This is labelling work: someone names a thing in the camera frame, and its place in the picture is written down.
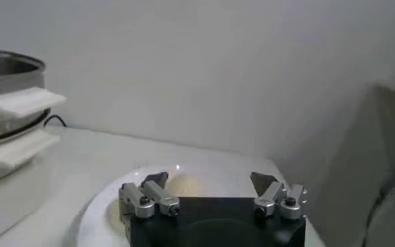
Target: white holder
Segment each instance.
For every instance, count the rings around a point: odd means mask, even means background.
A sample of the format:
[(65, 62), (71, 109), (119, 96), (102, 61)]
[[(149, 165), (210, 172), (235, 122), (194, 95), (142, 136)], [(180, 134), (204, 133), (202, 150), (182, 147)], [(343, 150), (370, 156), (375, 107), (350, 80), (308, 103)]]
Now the white holder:
[(43, 130), (35, 130), (0, 145), (0, 177), (16, 170), (59, 140), (60, 136), (49, 134)]
[(39, 87), (2, 94), (0, 95), (0, 121), (25, 117), (65, 101), (65, 96)]

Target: white wall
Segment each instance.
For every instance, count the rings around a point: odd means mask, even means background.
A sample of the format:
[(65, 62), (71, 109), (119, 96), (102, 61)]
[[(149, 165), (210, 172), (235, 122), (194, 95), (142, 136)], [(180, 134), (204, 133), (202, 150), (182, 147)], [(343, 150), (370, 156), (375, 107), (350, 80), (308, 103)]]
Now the white wall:
[(0, 0), (0, 49), (46, 61), (71, 126), (272, 157), (317, 192), (395, 73), (395, 0)]

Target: white table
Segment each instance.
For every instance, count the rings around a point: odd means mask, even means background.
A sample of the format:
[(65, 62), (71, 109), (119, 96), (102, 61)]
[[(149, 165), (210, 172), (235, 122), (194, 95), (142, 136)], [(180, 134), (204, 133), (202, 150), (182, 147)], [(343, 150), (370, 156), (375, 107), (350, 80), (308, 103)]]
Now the white table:
[[(42, 159), (52, 169), (47, 201), (8, 232), (0, 246), (75, 246), (80, 218), (91, 199), (110, 182), (135, 168), (178, 163), (188, 166), (229, 164), (264, 172), (271, 161), (239, 154), (177, 146), (71, 128), (50, 128), (62, 141)], [(311, 224), (306, 246), (324, 246)]]

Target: white surface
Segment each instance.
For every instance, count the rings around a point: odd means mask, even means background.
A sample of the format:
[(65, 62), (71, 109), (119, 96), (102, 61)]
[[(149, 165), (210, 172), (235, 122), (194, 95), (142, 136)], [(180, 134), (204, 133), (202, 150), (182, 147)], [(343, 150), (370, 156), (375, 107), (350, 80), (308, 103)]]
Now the white surface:
[(59, 136), (35, 130), (0, 145), (0, 177), (19, 168), (59, 140)]
[(40, 205), (49, 181), (47, 167), (37, 160), (0, 179), (0, 234)]
[[(0, 48), (47, 63), (71, 126), (330, 160), (361, 86), (395, 75), (395, 0), (0, 0)], [(317, 161), (281, 168), (311, 183)]]
[[(193, 174), (199, 178), (199, 181), (206, 186), (202, 191), (203, 197), (255, 197), (256, 192), (253, 189), (249, 179), (249, 173), (239, 173), (231, 176), (225, 174), (225, 167), (181, 167), (173, 164), (172, 166), (143, 167), (112, 182), (108, 187), (103, 189), (90, 203), (80, 222), (77, 246), (78, 247), (97, 247), (111, 246), (124, 247), (129, 246), (125, 234), (118, 234), (108, 222), (109, 216), (107, 212), (111, 203), (118, 198), (118, 188), (123, 183), (135, 183), (137, 185), (142, 182), (149, 174), (169, 172), (168, 183), (179, 174)], [(284, 178), (279, 170), (273, 165), (268, 164), (265, 169), (266, 174), (275, 176), (280, 182), (285, 183)], [(324, 244), (316, 237), (315, 229), (310, 222), (306, 226), (306, 247), (323, 247)]]
[(125, 136), (61, 128), (52, 131), (64, 131), (64, 135), (61, 145), (43, 161), (54, 169), (49, 200), (2, 235), (0, 246), (76, 246), (81, 215), (91, 199), (121, 175), (140, 167), (228, 167), (226, 174), (234, 176), (249, 170), (264, 172), (273, 165), (264, 159)]
[(2, 94), (0, 95), (0, 121), (26, 117), (65, 101), (64, 96), (39, 87)]

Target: black base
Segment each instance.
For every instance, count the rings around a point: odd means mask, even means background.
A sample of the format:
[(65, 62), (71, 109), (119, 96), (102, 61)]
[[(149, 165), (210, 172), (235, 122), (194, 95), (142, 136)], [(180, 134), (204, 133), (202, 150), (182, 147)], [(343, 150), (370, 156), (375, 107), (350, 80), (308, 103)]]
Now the black base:
[(303, 247), (306, 219), (256, 219), (253, 198), (180, 197), (176, 218), (131, 219), (131, 247)]

